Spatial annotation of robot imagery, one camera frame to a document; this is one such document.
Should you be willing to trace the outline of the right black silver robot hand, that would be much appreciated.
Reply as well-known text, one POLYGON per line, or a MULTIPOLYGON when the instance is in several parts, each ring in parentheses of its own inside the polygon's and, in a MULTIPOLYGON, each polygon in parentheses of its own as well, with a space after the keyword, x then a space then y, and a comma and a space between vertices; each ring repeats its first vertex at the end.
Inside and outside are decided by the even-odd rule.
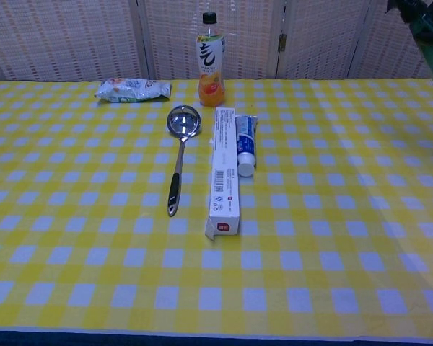
POLYGON ((397 9, 415 39, 433 41, 433 1, 387 1, 386 12, 397 9))

